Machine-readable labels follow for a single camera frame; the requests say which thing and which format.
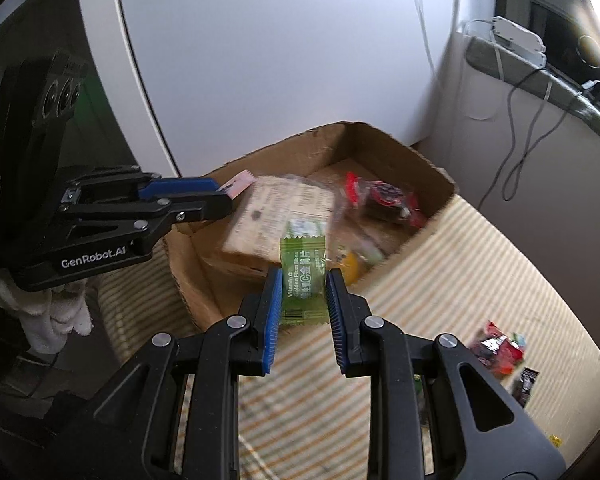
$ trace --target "silver bolt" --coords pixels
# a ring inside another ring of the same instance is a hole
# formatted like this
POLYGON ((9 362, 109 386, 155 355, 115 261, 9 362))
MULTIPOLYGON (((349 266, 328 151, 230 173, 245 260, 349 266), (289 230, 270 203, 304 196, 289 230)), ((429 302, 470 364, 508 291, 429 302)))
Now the silver bolt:
POLYGON ((445 348, 455 348, 458 346, 458 339, 451 334, 441 334, 438 337, 438 342, 445 348))
POLYGON ((167 346, 171 342, 171 336, 166 332, 158 332, 151 338, 154 346, 167 346))
POLYGON ((384 319, 380 316, 367 316, 365 317, 365 325, 369 328, 382 328, 384 326, 384 319))
POLYGON ((244 316, 231 316, 226 323, 231 328, 242 328, 247 324, 247 319, 244 316))

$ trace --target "green snack packet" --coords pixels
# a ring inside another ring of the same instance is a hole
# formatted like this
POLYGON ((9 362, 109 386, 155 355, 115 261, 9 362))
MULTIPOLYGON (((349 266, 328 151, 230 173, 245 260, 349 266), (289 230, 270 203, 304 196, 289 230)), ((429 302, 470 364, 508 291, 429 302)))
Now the green snack packet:
POLYGON ((315 324, 329 320, 324 297, 324 236, 280 239, 284 274, 280 324, 315 324))

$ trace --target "black candy packet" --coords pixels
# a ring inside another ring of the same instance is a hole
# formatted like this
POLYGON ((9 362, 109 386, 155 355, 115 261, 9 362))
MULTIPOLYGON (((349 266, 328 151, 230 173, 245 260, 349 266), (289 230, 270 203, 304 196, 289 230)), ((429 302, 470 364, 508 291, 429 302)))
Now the black candy packet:
POLYGON ((534 384, 536 384, 536 379, 538 378, 539 374, 540 372, 536 372, 531 368, 525 368, 522 370, 522 373, 518 378, 518 382, 516 382, 515 386, 513 387, 513 392, 511 395, 523 408, 526 406, 529 398, 531 397, 531 389, 534 387, 534 384))

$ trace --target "white cloth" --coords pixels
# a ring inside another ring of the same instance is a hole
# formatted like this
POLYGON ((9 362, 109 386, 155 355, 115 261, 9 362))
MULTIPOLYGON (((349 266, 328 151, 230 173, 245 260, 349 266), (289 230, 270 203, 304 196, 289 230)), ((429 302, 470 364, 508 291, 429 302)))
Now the white cloth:
POLYGON ((0 269, 0 307, 20 319, 31 347, 41 354, 57 354, 72 330, 91 333, 91 316, 85 301, 87 280, 39 292, 21 290, 7 269, 0 269))

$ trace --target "striped tablecloth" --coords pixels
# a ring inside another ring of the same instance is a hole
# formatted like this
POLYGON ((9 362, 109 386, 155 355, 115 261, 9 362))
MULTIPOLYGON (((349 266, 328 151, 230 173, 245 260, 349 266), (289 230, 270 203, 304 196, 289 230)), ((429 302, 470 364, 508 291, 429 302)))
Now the striped tablecloth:
MULTIPOLYGON (((567 463, 599 430, 600 350, 538 270, 462 198, 355 293, 425 338, 451 332, 468 343, 488 319, 523 333, 526 366, 540 371, 526 409, 563 440, 567 463)), ((160 246, 152 261, 104 277, 100 307, 121 360, 155 332, 194 330, 160 246)), ((242 378, 239 402, 242 478, 365 477, 369 382, 340 375, 327 325, 281 333, 271 375, 242 378)))

